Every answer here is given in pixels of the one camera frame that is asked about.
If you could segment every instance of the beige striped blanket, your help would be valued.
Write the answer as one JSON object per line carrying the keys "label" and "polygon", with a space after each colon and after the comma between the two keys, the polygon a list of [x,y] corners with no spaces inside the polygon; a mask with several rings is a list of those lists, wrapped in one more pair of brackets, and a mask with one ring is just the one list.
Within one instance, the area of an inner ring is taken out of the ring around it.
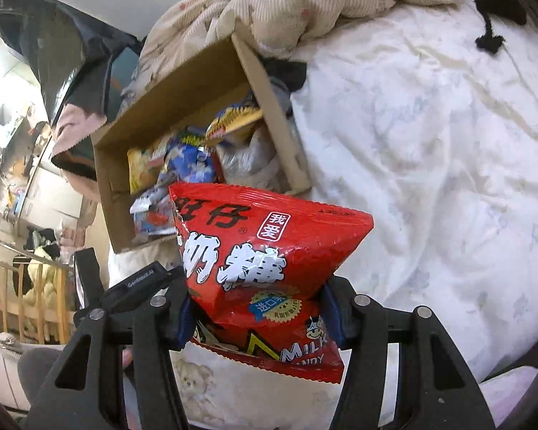
{"label": "beige striped blanket", "polygon": [[[456,0],[402,0],[416,5]],[[286,58],[300,40],[328,33],[340,17],[373,18],[396,0],[182,0],[153,26],[121,113],[182,62],[229,36],[239,20],[264,56]]]}

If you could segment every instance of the bedding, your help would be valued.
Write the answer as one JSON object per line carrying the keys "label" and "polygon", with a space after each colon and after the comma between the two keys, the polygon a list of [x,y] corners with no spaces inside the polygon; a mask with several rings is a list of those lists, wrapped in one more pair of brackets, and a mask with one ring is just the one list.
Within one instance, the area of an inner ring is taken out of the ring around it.
{"label": "bedding", "polygon": [[[305,197],[375,220],[337,273],[386,307],[430,306],[482,381],[538,339],[538,31],[492,18],[506,38],[492,57],[474,46],[474,2],[457,1],[398,4],[301,40],[291,59],[308,62],[307,80],[291,101],[313,180]],[[148,66],[186,56],[170,42]],[[156,259],[178,254],[110,254],[111,284]],[[172,362],[188,418],[211,428],[326,429],[341,390],[195,344]],[[396,373],[391,347],[381,424]]]}
{"label": "bedding", "polygon": [[[402,0],[418,5],[456,0]],[[181,0],[154,24],[121,114],[135,100],[207,45],[228,37],[238,21],[247,26],[266,57],[288,57],[299,40],[328,33],[338,18],[373,18],[396,0]]]}

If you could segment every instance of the white bedsheet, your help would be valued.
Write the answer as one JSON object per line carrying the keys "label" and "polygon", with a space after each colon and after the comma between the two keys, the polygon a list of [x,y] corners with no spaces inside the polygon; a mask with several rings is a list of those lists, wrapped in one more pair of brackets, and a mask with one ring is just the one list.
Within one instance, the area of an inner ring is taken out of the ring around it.
{"label": "white bedsheet", "polygon": [[[538,339],[538,32],[493,20],[506,44],[491,57],[460,1],[399,5],[300,46],[307,81],[292,100],[308,198],[374,217],[338,274],[386,307],[430,306],[482,380]],[[127,256],[112,280],[132,272]],[[188,416],[214,428],[326,429],[341,389],[193,344],[173,360]],[[383,423],[394,350],[388,374]]]}

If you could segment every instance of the cartoon cow logo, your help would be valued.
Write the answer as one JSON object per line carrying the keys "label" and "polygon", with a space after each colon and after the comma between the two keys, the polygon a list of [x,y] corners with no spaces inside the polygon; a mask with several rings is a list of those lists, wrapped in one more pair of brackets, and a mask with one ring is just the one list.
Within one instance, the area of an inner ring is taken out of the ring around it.
{"label": "cartoon cow logo", "polygon": [[326,343],[325,328],[320,315],[317,317],[309,316],[305,323],[307,325],[307,338],[319,340],[321,344]]}

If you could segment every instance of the teddy bear print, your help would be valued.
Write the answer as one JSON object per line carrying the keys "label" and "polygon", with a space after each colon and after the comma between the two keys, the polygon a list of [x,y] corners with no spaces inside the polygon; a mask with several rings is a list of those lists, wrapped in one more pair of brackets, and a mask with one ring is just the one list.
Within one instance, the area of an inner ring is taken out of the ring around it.
{"label": "teddy bear print", "polygon": [[203,423],[224,423],[216,417],[215,406],[205,396],[208,386],[212,385],[213,372],[209,367],[179,359],[175,364],[178,375],[179,396],[184,403],[188,420]]}

